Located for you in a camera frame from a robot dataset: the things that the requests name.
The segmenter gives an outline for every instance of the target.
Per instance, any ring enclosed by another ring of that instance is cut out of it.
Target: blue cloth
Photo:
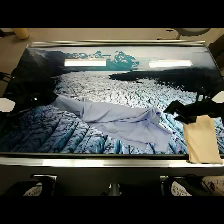
[[[113,138],[139,149],[148,143],[157,145],[158,151],[166,152],[171,132],[159,125],[157,108],[130,108],[118,104],[78,101],[59,95],[52,103],[60,110],[79,116],[91,127],[95,127]]]

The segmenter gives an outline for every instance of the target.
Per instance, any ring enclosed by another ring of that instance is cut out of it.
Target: beige cloth
[[[184,137],[190,162],[222,164],[214,120],[208,115],[198,116],[196,123],[184,124]]]

